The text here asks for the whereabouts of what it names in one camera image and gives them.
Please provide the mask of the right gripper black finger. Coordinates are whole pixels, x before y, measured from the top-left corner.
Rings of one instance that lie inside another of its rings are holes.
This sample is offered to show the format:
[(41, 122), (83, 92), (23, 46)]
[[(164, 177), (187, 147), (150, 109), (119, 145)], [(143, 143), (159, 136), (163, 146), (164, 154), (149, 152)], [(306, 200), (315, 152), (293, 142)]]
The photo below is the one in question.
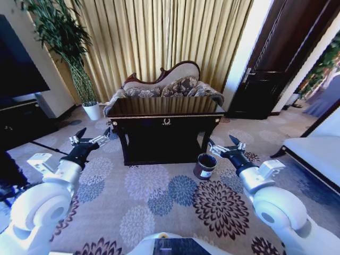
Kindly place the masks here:
[(231, 150), (238, 151), (243, 154), (245, 152), (246, 144), (233, 135), (229, 135), (229, 138), (234, 143), (234, 146), (232, 146)]
[(226, 158), (227, 149), (225, 147), (215, 144), (211, 138), (209, 138), (208, 145), (210, 147), (209, 151), (212, 154), (220, 158)]

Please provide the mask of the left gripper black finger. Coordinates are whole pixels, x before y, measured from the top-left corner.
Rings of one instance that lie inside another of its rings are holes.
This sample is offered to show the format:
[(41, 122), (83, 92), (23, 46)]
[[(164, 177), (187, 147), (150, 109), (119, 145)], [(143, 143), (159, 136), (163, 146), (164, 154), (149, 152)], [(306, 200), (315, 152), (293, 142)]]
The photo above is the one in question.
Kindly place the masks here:
[(108, 127), (102, 135), (99, 135), (95, 138), (90, 139), (89, 143), (92, 143), (92, 144), (97, 143), (99, 147), (102, 147), (109, 142), (110, 134), (111, 134), (111, 129)]
[(79, 130), (75, 135), (69, 137), (69, 140), (71, 142), (72, 146), (75, 146), (76, 144), (80, 143), (81, 138), (83, 137), (83, 135), (85, 134), (87, 128), (83, 128), (81, 130)]

